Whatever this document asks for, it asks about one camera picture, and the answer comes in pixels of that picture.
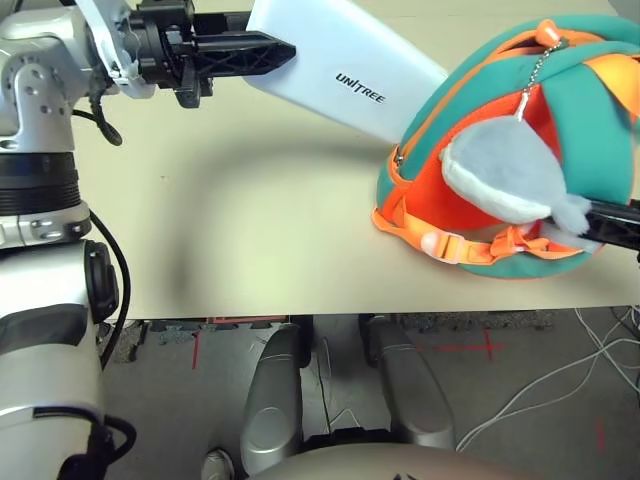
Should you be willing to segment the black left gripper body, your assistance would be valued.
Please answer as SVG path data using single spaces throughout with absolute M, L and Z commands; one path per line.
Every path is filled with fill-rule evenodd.
M 197 108 L 212 82 L 195 66 L 195 7 L 191 1 L 142 1 L 129 17 L 134 59 L 146 83 L 173 91 L 183 108 Z

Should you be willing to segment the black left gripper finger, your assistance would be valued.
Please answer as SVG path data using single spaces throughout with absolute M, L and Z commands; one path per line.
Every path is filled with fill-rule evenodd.
M 250 11 L 196 13 L 193 18 L 195 31 L 245 31 Z
M 199 78 L 265 75 L 296 55 L 295 46 L 253 31 L 193 35 L 173 42 L 172 51 L 189 60 Z

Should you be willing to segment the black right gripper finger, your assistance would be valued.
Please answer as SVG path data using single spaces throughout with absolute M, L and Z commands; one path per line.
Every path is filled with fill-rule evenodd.
M 629 204 L 591 201 L 586 214 L 589 229 L 584 234 L 588 240 L 622 248 L 638 248 L 640 243 L 639 200 Z

